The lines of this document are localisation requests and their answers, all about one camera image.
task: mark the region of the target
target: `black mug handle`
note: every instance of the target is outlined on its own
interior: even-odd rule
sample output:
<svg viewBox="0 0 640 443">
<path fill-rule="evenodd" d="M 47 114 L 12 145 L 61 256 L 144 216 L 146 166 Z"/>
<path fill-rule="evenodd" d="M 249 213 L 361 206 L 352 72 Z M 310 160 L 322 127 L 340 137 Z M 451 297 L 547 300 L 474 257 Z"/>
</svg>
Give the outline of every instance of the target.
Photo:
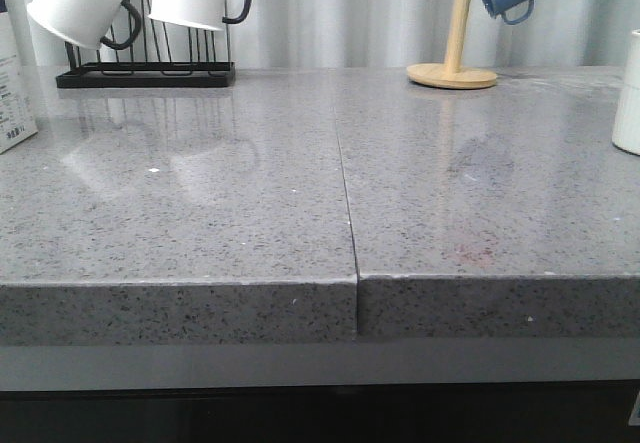
<svg viewBox="0 0 640 443">
<path fill-rule="evenodd" d="M 226 16 L 222 18 L 222 22 L 227 25 L 237 25 L 238 23 L 242 23 L 247 16 L 249 15 L 249 10 L 251 9 L 251 0 L 244 0 L 244 7 L 242 8 L 242 13 L 237 18 L 227 18 Z"/>
<path fill-rule="evenodd" d="M 133 31 L 131 32 L 131 35 L 129 35 L 129 38 L 127 38 L 127 40 L 123 41 L 122 43 L 116 43 L 115 41 L 110 40 L 106 36 L 103 36 L 102 38 L 100 38 L 100 43 L 108 46 L 113 50 L 125 50 L 129 48 L 133 44 L 135 39 L 138 37 L 138 34 L 140 33 L 140 29 L 142 28 L 142 16 L 140 16 L 140 12 L 136 10 L 136 7 L 133 6 L 131 2 L 129 2 L 129 0 L 122 0 L 120 2 L 120 5 L 122 5 L 133 17 L 134 27 L 133 27 Z"/>
</svg>

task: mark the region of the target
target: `black wire rack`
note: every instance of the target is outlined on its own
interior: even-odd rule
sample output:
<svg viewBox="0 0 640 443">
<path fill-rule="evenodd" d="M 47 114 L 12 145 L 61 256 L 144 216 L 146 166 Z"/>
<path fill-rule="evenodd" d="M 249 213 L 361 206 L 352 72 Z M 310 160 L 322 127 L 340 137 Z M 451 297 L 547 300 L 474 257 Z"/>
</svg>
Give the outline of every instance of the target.
<svg viewBox="0 0 640 443">
<path fill-rule="evenodd" d="M 151 0 L 129 1 L 143 17 L 134 44 L 121 51 L 103 47 L 93 52 L 65 43 L 69 71 L 56 77 L 58 88 L 222 88 L 233 83 L 235 65 L 231 61 L 228 24 L 224 34 L 217 32 L 218 35 L 208 30 L 167 25 L 147 17 Z M 119 30 L 131 34 L 132 18 L 119 18 L 128 20 L 120 21 Z M 109 33 L 115 39 L 113 25 Z M 87 54 L 90 57 L 95 54 L 95 61 L 84 62 L 89 59 Z"/>
</svg>

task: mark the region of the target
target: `countertop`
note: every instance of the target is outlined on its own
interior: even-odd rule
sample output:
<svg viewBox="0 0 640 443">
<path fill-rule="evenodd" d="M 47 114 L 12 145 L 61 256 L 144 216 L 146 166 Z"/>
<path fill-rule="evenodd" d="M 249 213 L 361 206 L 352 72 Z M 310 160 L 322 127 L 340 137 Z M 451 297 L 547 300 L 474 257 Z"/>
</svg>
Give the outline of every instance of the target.
<svg viewBox="0 0 640 443">
<path fill-rule="evenodd" d="M 0 155 L 0 345 L 640 336 L 619 68 L 58 90 Z"/>
</svg>

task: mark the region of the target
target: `curtain fold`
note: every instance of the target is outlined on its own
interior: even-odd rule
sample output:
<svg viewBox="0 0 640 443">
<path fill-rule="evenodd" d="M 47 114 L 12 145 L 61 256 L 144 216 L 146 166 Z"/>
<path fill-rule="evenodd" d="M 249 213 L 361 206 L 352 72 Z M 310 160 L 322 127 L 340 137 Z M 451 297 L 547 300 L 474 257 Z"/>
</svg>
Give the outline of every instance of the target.
<svg viewBox="0 0 640 443">
<path fill-rule="evenodd" d="M 29 1 L 8 0 L 23 61 L 66 64 L 64 44 L 28 18 Z M 228 1 L 230 13 L 239 12 L 242 1 Z M 254 0 L 249 18 L 231 29 L 232 59 L 241 68 L 441 62 L 451 4 L 452 0 Z M 126 31 L 123 24 L 116 26 Z M 463 63 L 623 65 L 628 34 L 636 28 L 640 28 L 640 0 L 536 0 L 531 18 L 513 27 L 491 19 L 481 0 L 472 0 Z M 184 31 L 169 32 L 176 54 L 188 56 Z M 151 57 L 157 58 L 154 52 Z M 102 56 L 113 59 L 112 52 Z"/>
</svg>

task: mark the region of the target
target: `speckled stone surface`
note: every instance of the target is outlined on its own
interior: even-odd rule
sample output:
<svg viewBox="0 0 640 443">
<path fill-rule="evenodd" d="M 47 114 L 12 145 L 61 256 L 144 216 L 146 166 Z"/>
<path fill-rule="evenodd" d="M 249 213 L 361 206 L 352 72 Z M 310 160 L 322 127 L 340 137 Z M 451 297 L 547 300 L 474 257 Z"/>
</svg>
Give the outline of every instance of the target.
<svg viewBox="0 0 640 443">
<path fill-rule="evenodd" d="M 639 336 L 640 157 L 611 144 L 620 74 L 341 81 L 360 334 Z"/>
<path fill-rule="evenodd" d="M 351 339 L 356 276 L 327 74 L 57 90 L 0 160 L 0 344 Z"/>
</svg>

